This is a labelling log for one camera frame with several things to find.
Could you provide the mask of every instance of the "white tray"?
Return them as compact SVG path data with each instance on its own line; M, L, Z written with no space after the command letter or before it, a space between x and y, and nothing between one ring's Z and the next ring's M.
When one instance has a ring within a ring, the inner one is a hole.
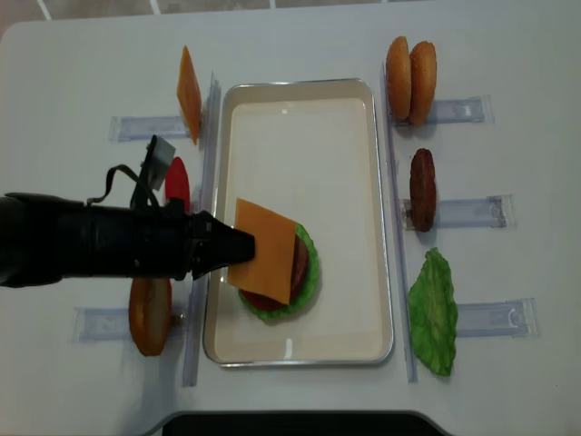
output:
M213 272L204 349L223 366L372 363L393 343L375 108L357 79L240 85L224 98L214 215L238 197L301 223L320 260L308 309L265 324Z

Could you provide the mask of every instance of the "brown patty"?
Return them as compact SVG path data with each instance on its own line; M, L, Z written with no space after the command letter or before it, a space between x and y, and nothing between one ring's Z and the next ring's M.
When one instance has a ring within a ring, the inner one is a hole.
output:
M411 161L409 176L411 221L416 230L427 232L434 225L436 214L436 170L432 153L420 148Z
M294 255L292 257L292 276L290 277L290 302L297 298L302 290L303 282L309 269L309 251L307 245L299 236L294 237ZM277 302L269 297L242 291L246 300L259 311L276 311L285 304Z

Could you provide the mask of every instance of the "red tomato slice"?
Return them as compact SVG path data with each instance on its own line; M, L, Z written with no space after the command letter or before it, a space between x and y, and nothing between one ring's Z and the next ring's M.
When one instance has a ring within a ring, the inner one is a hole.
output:
M295 298L297 298L300 295L300 291L302 291L302 288L298 290L291 290L289 302L293 302ZM259 311L272 312L276 311L277 309L280 309L281 307L286 306L286 304L277 302L276 300L273 300L272 298L269 297L265 297L264 295L259 295L257 293L252 293L248 291L241 292L242 295L244 295L246 301Z
M190 182L182 159L176 157L165 176L165 201L170 198L183 200L185 212L190 212Z

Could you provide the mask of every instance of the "tray rim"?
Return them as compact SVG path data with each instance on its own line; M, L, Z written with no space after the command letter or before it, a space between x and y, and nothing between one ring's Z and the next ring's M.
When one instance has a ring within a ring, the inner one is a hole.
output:
M260 367L286 367L286 366L360 366L360 365L377 365L384 362L393 350L393 345L395 341L395 332L394 332L394 322L393 322L393 308L391 306L391 283L389 279L389 263L388 263L388 247L387 247L387 232L386 232L386 215L385 215L385 207L383 204L383 181L381 179L381 162L379 160L379 137L378 137L378 123L377 123L377 111L375 108L375 96L373 95L373 90L371 87L362 79L357 77L351 78L342 78L342 79L323 79L323 80L307 80L307 81L298 81L298 82L267 82L267 83L257 83L257 84L236 84L232 88L228 90L226 95L222 101L222 113L221 113L221 140L219 141L218 148L216 150L216 162L214 163L214 181L212 187L212 216L216 217L216 212L218 209L218 181L220 180L220 167L222 161L222 143L224 141L223 133L224 133L224 115L226 111L226 102L228 101L231 94L233 94L236 90L240 88L252 88L252 87L273 87L273 86L292 86L292 85L302 85L302 84L327 84L327 83L334 83L334 82L359 82L360 84L364 85L368 90L369 94L371 95L371 113L372 113L372 120L373 120L373 139L375 143L375 162L376 168L378 172L378 186L379 189L379 209L381 210L381 239L382 239L382 247L383 247L383 266L385 268L385 275L386 275L386 290L387 293L387 308L389 313L389 326L391 329L391 335L389 338L389 344L385 353L379 356L376 359L371 360L282 360L282 361L250 361L250 362L219 362L215 360L212 355L208 352L206 347L206 321L208 315L208 298L207 292L210 290L210 277L208 277L206 283L206 289L204 293L204 313L203 313L203 329L202 329L202 347L204 354L206 357L218 364L221 368L260 368Z

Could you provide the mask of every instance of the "green lettuce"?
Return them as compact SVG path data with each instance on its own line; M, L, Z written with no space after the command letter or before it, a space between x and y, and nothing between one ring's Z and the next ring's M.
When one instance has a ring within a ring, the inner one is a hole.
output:
M418 279L409 290L411 346L437 375L449 376L456 357L458 307L452 271L437 248L426 253Z
M309 266L307 267L307 275L302 283L302 289L300 294L295 298L289 305L281 307L276 311L259 311L254 306L252 306L242 292L238 292L242 303L248 308L249 311L254 313L264 322L278 320L279 318L292 315L293 313L304 308L310 301L310 299L317 292L317 286L319 285L319 256L317 255L317 249L315 248L312 239L305 230L305 228L297 223L297 236L305 243L307 246L307 251L309 252Z

